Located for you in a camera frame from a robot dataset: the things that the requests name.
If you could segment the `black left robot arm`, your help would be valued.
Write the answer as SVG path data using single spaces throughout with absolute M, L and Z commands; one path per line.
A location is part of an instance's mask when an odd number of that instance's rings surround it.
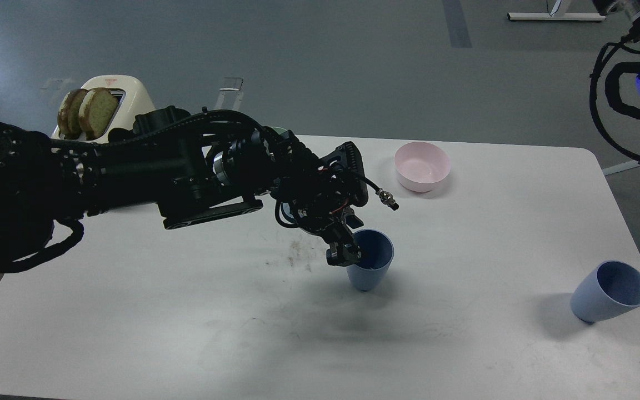
M 363 226 L 354 207 L 368 189 L 398 210 L 366 177 L 353 142 L 318 157 L 292 131 L 238 111 L 169 106 L 113 129 L 107 143 L 0 122 L 0 275 L 71 250 L 85 216 L 155 203 L 165 229 L 177 229 L 256 212 L 267 193 L 280 226 L 322 238 L 327 263 L 348 266 L 365 257 L 352 230 Z

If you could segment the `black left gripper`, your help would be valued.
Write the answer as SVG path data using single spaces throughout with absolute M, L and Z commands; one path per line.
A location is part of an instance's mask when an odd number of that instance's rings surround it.
M 274 217 L 284 228 L 322 238 L 328 245 L 328 265 L 355 265 L 362 250 L 351 230 L 363 223 L 351 208 L 366 205 L 369 189 L 394 212 L 399 204 L 389 191 L 366 177 L 362 154 L 351 141 L 325 157 L 310 153 L 303 160 L 305 164 L 278 180 L 273 192 Z

